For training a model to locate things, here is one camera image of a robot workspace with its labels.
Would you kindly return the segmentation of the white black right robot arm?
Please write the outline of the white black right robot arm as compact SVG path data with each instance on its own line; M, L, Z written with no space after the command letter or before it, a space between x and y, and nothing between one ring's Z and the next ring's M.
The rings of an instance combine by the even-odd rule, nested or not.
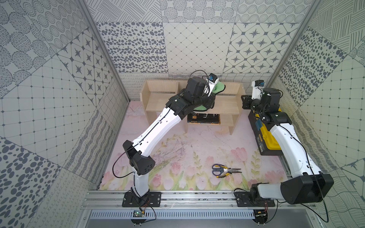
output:
M279 111L280 98L281 92L277 89L254 86L250 109L258 114L278 142L292 178L279 184L253 184L250 199L284 200L289 204L321 202L334 180L330 174L324 174L306 152L289 116Z

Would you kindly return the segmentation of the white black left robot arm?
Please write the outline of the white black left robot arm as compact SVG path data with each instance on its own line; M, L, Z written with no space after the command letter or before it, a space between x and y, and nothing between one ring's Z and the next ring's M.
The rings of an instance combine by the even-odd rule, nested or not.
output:
M213 107L217 88L220 84L216 75L192 77L186 88L169 98L161 114L133 141L125 141L123 148L134 169L134 186L131 192L139 200L148 198L148 173L154 168L155 161L150 154L157 143L187 115L203 107L207 111Z

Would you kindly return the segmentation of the green grey microfibre cloth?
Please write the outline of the green grey microfibre cloth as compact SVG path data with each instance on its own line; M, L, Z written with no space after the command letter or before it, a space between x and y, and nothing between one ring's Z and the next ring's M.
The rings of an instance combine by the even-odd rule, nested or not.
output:
M194 111L205 112L209 109L214 108L216 95L224 91L225 88L226 85L224 83L218 82L217 85L215 85L214 89L211 90L211 94L209 96L210 100L208 102L205 102L203 105L195 108Z

